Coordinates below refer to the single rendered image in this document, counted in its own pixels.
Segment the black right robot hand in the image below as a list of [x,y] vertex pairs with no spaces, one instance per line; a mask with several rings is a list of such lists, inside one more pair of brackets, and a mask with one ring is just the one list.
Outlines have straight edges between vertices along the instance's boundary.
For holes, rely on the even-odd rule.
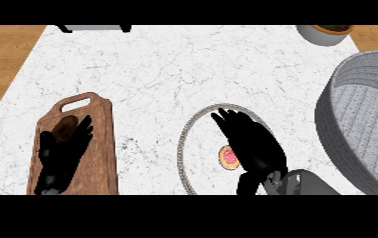
[[244,112],[221,108],[212,118],[246,170],[240,176],[237,194],[255,195],[272,173],[278,172],[280,178],[289,174],[284,149],[269,130]]

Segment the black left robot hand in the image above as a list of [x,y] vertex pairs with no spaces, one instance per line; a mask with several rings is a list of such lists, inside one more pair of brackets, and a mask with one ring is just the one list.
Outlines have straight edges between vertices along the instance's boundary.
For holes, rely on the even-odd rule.
[[39,158],[43,168],[35,189],[37,195],[58,195],[67,191],[94,138],[92,131],[92,117],[86,116],[67,142],[58,143],[51,131],[40,133]]

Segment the pink frosted cupcake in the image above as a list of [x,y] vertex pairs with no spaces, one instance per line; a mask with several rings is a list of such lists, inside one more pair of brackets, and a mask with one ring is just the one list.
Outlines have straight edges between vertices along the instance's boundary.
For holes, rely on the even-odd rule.
[[226,170],[235,170],[240,167],[240,160],[229,145],[224,146],[221,149],[219,162]]

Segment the round white placemat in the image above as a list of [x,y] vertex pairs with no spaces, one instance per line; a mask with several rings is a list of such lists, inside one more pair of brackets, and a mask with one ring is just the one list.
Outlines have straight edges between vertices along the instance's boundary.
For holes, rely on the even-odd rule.
[[212,118],[219,109],[244,112],[266,129],[259,115],[235,104],[207,106],[190,119],[178,145],[178,169],[185,191],[190,195],[235,195],[241,166],[226,169],[219,159],[222,149],[229,146],[228,138]]

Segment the grey wicker basket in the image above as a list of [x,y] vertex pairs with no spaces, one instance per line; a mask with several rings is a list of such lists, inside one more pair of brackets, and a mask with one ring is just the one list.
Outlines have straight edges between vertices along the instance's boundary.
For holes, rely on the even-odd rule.
[[352,55],[337,66],[315,123],[339,171],[367,195],[378,195],[378,50]]

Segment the brown wooden cutting board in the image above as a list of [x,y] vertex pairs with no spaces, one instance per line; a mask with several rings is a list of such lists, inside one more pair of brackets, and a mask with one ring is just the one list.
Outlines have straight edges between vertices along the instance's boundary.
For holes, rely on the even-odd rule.
[[39,159],[40,133],[52,131],[61,119],[69,115],[74,115],[79,120],[83,120],[86,116],[92,117],[94,139],[64,195],[117,195],[119,177],[113,103],[110,99],[102,98],[95,92],[63,99],[37,122],[27,194],[35,194],[42,171]]

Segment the brown potato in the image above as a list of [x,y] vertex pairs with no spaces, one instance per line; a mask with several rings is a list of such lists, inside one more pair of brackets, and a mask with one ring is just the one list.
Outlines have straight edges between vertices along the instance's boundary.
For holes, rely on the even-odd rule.
[[74,130],[77,128],[77,125],[79,125],[79,118],[74,115],[69,115],[61,119],[60,123],[57,124],[52,130],[52,134],[57,138],[58,143],[69,141],[74,133]]

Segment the white plant pot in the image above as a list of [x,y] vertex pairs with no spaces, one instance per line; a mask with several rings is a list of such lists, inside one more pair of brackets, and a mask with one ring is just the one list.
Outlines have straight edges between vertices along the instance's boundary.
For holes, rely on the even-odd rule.
[[297,25],[297,31],[303,38],[320,46],[336,46],[353,29],[353,25]]

